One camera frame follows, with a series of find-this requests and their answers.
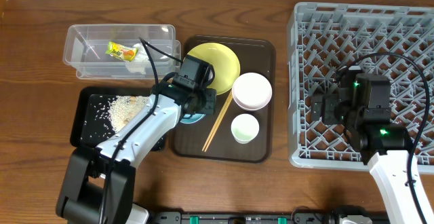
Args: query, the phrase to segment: yellow bowl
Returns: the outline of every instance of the yellow bowl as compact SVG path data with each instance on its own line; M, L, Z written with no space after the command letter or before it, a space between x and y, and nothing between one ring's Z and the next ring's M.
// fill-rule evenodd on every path
M225 45L204 43L194 47L188 52L188 55L212 64L216 77L208 88L215 89L217 95L229 91L235 80L239 77L240 66L238 57Z

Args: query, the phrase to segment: tray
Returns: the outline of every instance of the tray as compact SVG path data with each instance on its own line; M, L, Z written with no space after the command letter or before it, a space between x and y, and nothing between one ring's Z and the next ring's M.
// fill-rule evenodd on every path
M102 113L108 111L109 102L116 96L149 96L150 93L150 88L87 87L82 89L70 137L71 145L94 148L115 134L109 119ZM162 149L164 142L165 137L156 143L153 151Z
M186 54L195 46L207 42L221 43L231 48L240 61L241 74L248 72L260 73L270 81L272 88L274 88L275 48L271 43L263 40L198 35L187 41L184 53ZM269 156L273 130L273 99L265 108L254 112L244 111L232 101L210 147L206 153L202 151L202 147L228 94L229 92L226 92L217 96L215 114L207 115L194 124L178 124L175 127L171 142L172 149L176 154L185 157L249 163L263 162ZM260 125L258 136L245 145L237 143L231 133L232 120L242 113L252 114Z
M290 105L290 161L296 167L368 170L360 153L345 141L343 126L311 119L311 96L336 89L330 78L345 65L373 52L396 52L412 58L434 88L434 9L335 3L298 3L287 25ZM411 136L419 129L425 93L414 68L387 56L360 63L366 73L391 81L392 122ZM431 122L434 106L430 106ZM416 150L420 173L434 173L434 125L428 123Z

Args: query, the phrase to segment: chopsticks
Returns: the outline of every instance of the chopsticks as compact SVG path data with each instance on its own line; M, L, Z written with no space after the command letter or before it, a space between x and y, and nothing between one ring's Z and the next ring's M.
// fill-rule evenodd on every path
M208 138L206 139L205 144L203 145L203 148L202 148L203 152L206 152L208 150L208 147L210 146L211 141L214 138L214 135L217 132L217 129L223 120L224 114L226 113L226 111L229 108L229 105L231 104L231 101L232 101L232 90L229 92L228 98L226 98L226 102L224 102L223 108L220 111L220 113L218 114L216 122L214 122L214 125L212 126L211 132L208 135Z

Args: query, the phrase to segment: plastic basket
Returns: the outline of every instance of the plastic basket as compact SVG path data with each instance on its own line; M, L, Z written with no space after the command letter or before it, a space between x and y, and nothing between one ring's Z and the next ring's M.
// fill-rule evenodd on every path
M423 68L430 94L434 88L434 9L335 3L298 3L287 25L290 105L290 161L296 167L368 170L345 141L343 126L311 120L311 96L332 93L331 78L340 65L373 52L408 55ZM392 121L415 136L425 107L417 72L403 60L388 56L359 64L366 73L391 80ZM416 150L419 172L434 173L434 114L430 106Z

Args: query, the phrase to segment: blue plate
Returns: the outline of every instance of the blue plate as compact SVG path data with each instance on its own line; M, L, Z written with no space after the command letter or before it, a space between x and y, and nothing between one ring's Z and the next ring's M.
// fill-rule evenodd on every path
M199 120L201 120L204 117L205 117L205 115L203 115L203 114L194 114L191 118L181 119L180 122L183 124L193 124L193 123L198 122Z

